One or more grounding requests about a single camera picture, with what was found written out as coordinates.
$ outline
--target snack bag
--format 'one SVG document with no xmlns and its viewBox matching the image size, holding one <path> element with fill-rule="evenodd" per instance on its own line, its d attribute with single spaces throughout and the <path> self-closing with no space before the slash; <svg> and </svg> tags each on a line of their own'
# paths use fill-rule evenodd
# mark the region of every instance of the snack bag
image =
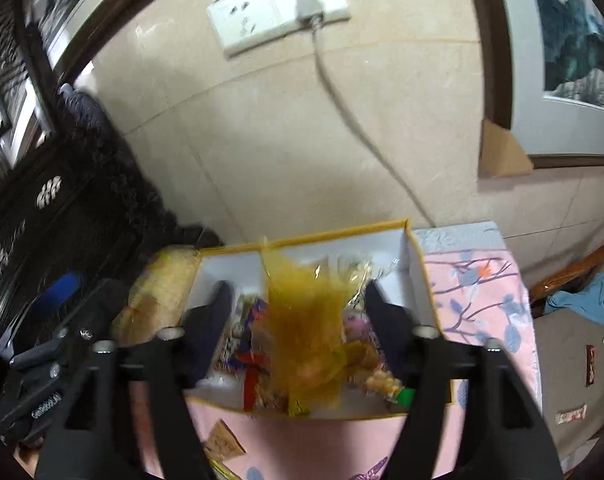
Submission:
<svg viewBox="0 0 604 480">
<path fill-rule="evenodd" d="M 131 287 L 128 305 L 113 320 L 118 344 L 137 345 L 161 328 L 179 324 L 196 272 L 197 252 L 192 247 L 160 250 Z"/>
<path fill-rule="evenodd" d="M 268 249 L 262 261 L 274 387 L 303 405 L 336 403 L 347 366 L 342 309 L 352 287 L 326 265 L 298 266 Z"/>
</svg>

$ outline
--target white power socket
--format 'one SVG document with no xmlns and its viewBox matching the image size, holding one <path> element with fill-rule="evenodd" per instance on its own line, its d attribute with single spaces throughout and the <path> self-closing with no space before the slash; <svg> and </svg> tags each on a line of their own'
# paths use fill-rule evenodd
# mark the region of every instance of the white power socket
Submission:
<svg viewBox="0 0 604 480">
<path fill-rule="evenodd" d="M 346 0 L 321 1 L 325 22 L 351 17 Z M 296 7 L 297 0 L 218 0 L 208 6 L 208 16 L 230 57 L 302 28 Z"/>
</svg>

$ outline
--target pink table cover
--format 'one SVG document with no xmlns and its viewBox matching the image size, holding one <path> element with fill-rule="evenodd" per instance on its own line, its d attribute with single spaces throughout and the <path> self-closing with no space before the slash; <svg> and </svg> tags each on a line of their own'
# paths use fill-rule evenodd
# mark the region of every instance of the pink table cover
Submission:
<svg viewBox="0 0 604 480">
<path fill-rule="evenodd" d="M 425 255 L 437 317 L 445 337 L 469 344 L 503 341 L 524 382 L 540 404 L 541 382 L 528 293 L 508 251 L 462 251 Z M 134 406 L 147 471 L 161 476 L 143 388 Z M 454 467 L 464 422 L 467 383 L 455 381 L 447 406 L 434 477 Z M 362 421 L 282 420 L 229 412 L 189 400 L 197 431 L 205 440 L 224 420 L 246 451 L 224 465 L 243 480 L 377 480 L 404 417 Z"/>
</svg>

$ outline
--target cardboard piece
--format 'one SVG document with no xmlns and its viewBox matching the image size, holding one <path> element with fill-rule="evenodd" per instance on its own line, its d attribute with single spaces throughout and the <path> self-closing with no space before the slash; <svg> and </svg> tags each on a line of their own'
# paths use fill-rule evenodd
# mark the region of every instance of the cardboard piece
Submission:
<svg viewBox="0 0 604 480">
<path fill-rule="evenodd" d="M 519 176 L 533 173 L 533 162 L 509 130 L 485 119 L 480 170 L 492 178 Z"/>
<path fill-rule="evenodd" d="M 246 454 L 233 431 L 228 429 L 222 419 L 213 426 L 205 442 L 205 449 L 218 462 Z"/>
</svg>

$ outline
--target beige tile wall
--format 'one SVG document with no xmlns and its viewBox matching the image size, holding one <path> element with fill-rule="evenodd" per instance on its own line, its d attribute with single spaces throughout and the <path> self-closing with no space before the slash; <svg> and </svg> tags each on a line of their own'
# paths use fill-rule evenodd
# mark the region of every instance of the beige tile wall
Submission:
<svg viewBox="0 0 604 480">
<path fill-rule="evenodd" d="M 224 59 L 206 8 L 157 0 L 93 60 L 91 88 L 181 222 L 228 242 L 411 216 L 341 122 L 308 33 Z M 472 0 L 349 0 L 322 32 L 357 119 L 440 225 L 494 219 L 527 283 L 604 241 L 604 169 L 478 180 L 483 73 Z"/>
</svg>

